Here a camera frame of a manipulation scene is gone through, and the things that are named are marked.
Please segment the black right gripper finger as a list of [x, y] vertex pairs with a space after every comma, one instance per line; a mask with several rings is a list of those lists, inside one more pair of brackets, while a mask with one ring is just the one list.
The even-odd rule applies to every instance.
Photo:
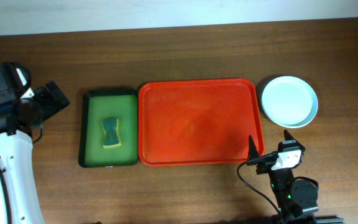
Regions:
[[250, 161], [256, 158], [259, 158], [259, 153], [252, 136], [249, 135], [249, 151], [248, 151], [247, 160]]
[[296, 143], [296, 139], [289, 133], [287, 129], [283, 131], [285, 143]]

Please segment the light blue plate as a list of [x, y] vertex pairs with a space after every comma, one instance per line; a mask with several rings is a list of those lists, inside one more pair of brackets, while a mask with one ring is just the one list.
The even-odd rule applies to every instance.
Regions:
[[318, 113], [319, 101], [311, 85], [293, 76], [270, 80], [262, 90], [260, 104], [273, 123], [285, 128], [302, 128]]

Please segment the green and yellow sponge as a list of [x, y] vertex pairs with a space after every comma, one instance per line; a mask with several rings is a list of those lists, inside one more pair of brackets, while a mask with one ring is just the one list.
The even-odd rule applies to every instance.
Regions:
[[119, 135], [119, 120], [117, 118], [104, 119], [101, 122], [104, 142], [103, 147], [105, 149], [111, 149], [122, 145]]

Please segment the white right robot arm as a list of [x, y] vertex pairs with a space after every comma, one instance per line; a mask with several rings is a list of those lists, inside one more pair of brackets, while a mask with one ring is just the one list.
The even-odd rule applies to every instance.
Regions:
[[249, 153], [244, 165], [256, 166], [258, 175], [268, 174], [270, 187], [277, 204], [273, 208], [278, 213], [275, 223], [316, 223], [318, 211], [318, 182], [307, 177], [293, 175], [293, 169], [302, 163], [306, 148], [287, 130], [283, 132], [285, 140], [278, 144], [278, 149], [259, 155], [251, 136], [249, 136]]

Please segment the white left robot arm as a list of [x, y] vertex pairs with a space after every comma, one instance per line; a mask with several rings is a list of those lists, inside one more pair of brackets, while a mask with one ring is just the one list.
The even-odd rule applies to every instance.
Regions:
[[0, 223], [44, 223], [32, 168], [34, 129], [70, 102], [53, 81], [0, 105]]

